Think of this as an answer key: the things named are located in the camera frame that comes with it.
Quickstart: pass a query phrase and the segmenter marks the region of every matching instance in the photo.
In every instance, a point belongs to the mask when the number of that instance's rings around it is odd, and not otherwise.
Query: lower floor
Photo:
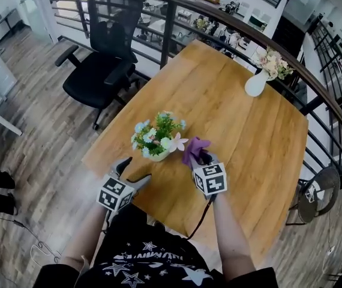
[[[74,67],[68,62],[54,65],[70,42],[43,44],[25,28],[2,45],[2,59],[18,81],[0,114],[23,135],[17,137],[0,125],[0,169],[15,179],[19,209],[15,217],[0,216],[22,222],[58,255],[95,200],[88,191],[94,177],[81,159],[121,106],[113,102],[103,112],[101,129],[93,130],[96,111],[62,89]],[[87,54],[85,49],[76,52],[80,60]],[[136,91],[120,95],[129,101]],[[5,277],[19,288],[32,287],[39,265],[53,263],[52,255],[31,249],[34,244],[37,240],[26,229],[0,220],[0,287],[15,287]],[[326,257],[333,245],[335,251]],[[210,268],[220,268],[218,253],[198,249]],[[342,270],[342,191],[327,215],[306,226],[282,227],[263,266],[274,267],[280,287],[331,287],[324,274]]]

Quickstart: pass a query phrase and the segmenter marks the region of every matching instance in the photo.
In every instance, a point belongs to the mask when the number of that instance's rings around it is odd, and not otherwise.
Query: chair armrest
[[[73,53],[79,48],[78,45],[72,45],[65,52],[63,52],[60,57],[58,57],[55,61],[55,65],[57,67],[61,66],[65,60],[67,60]]]
[[[104,80],[104,83],[107,85],[116,84],[124,75],[128,73],[130,68],[132,67],[132,62],[121,61],[117,67],[108,75],[108,77]]]

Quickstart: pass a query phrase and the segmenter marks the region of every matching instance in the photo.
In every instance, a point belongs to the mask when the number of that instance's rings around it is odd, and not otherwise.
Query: purple cloth
[[[211,142],[208,140],[200,140],[198,137],[192,138],[184,151],[182,162],[192,170],[190,155],[194,155],[196,159],[199,159],[200,151],[210,144]]]

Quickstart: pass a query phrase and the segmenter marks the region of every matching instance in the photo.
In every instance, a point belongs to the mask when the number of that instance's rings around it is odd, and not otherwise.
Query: flower pot
[[[269,79],[269,73],[262,70],[259,74],[249,78],[244,86],[245,92],[252,97],[259,96],[265,89],[266,81]]]
[[[148,158],[153,162],[160,162],[161,160],[164,160],[169,154],[169,151],[163,151],[158,155],[149,155]]]

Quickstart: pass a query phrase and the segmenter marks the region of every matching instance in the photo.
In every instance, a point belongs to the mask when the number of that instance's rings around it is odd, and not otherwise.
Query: black t-shirt
[[[197,250],[185,239],[145,225],[138,230],[108,232],[94,267],[79,276],[67,265],[44,266],[34,288],[107,287],[278,287],[272,268],[225,283],[210,272]]]

